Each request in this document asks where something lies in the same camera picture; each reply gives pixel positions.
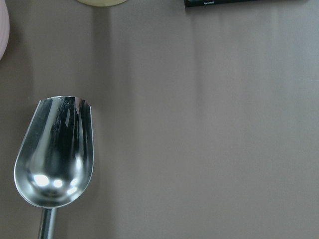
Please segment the pink bowl with ice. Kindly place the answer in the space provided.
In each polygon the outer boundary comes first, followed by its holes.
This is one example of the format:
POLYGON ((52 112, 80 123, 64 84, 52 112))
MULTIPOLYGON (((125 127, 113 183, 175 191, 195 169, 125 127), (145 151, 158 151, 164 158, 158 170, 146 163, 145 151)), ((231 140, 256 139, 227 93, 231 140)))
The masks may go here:
POLYGON ((3 57, 8 44, 10 31, 9 14, 5 0, 0 0, 0 58, 3 57))

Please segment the steel ice scoop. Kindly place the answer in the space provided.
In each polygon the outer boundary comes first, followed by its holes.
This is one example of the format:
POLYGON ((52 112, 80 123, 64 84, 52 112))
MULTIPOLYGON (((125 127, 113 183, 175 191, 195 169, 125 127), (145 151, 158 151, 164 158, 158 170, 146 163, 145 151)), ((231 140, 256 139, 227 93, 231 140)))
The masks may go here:
POLYGON ((71 96, 41 100, 21 143, 13 172, 21 197, 42 208, 39 238, 54 237, 57 210, 84 193, 93 165, 90 105, 71 96))

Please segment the wooden cup tree stand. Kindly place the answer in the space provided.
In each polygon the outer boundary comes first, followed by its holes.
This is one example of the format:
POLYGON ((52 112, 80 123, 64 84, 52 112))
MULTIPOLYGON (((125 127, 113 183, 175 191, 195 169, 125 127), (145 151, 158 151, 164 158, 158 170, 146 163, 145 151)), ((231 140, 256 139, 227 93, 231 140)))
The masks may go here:
POLYGON ((108 7, 108 6, 115 6, 115 5, 125 3, 127 0, 77 0, 77 1, 90 6, 108 7))

